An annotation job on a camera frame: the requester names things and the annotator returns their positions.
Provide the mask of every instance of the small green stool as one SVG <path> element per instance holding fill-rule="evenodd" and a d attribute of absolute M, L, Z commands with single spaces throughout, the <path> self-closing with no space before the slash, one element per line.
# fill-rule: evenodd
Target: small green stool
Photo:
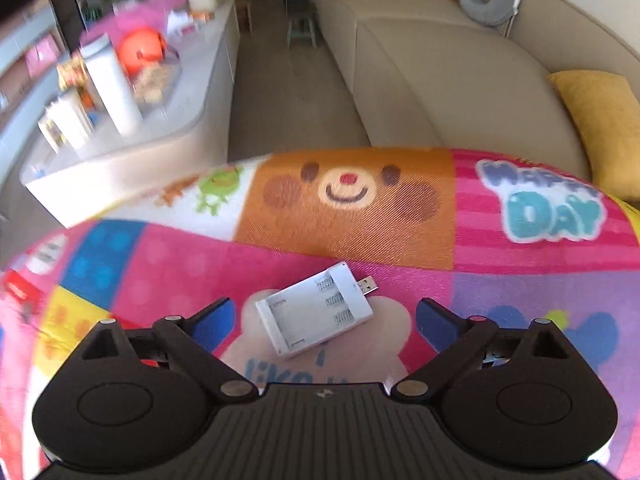
<path fill-rule="evenodd" d="M 289 29 L 287 30 L 287 46 L 291 47 L 291 38 L 299 38 L 300 40 L 311 39 L 314 48 L 316 45 L 316 26 L 314 25 L 314 17 L 316 14 L 316 6 L 312 3 L 302 6 L 295 6 L 287 9 L 289 15 Z"/>

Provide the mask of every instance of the orange helmet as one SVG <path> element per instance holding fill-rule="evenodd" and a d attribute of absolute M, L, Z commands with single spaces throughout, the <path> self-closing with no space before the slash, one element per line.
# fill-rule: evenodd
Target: orange helmet
<path fill-rule="evenodd" d="M 139 28 L 128 34 L 117 49 L 118 59 L 129 76 L 135 76 L 150 63 L 162 61 L 166 40 L 157 30 Z"/>

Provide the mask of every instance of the bear eye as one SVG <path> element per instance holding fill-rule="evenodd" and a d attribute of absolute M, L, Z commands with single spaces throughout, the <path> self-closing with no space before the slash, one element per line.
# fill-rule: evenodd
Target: bear eye
<path fill-rule="evenodd" d="M 302 178 L 304 182 L 313 182 L 316 176 L 318 176 L 318 171 L 320 171 L 320 165 L 317 162 L 308 162 L 302 166 L 300 178 Z"/>
<path fill-rule="evenodd" d="M 382 168 L 382 182 L 384 182 L 386 186 L 395 186 L 400 182 L 400 168 L 393 164 Z"/>

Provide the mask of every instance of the sofa seat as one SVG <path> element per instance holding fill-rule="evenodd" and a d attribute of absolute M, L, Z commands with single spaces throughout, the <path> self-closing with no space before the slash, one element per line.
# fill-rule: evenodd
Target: sofa seat
<path fill-rule="evenodd" d="M 588 179 L 548 71 L 489 29 L 425 20 L 358 25 L 354 100 L 373 146 L 507 153 Z"/>
<path fill-rule="evenodd" d="M 358 22 L 372 18 L 431 20 L 483 29 L 453 0 L 313 0 L 320 27 L 351 92 Z"/>

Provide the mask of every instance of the usb connector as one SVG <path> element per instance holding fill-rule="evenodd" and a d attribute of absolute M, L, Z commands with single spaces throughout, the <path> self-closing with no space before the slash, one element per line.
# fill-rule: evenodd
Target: usb connector
<path fill-rule="evenodd" d="M 362 278 L 358 282 L 358 285 L 360 286 L 360 290 L 365 296 L 378 288 L 378 286 L 376 285 L 376 282 L 373 281 L 373 278 L 371 276 Z"/>

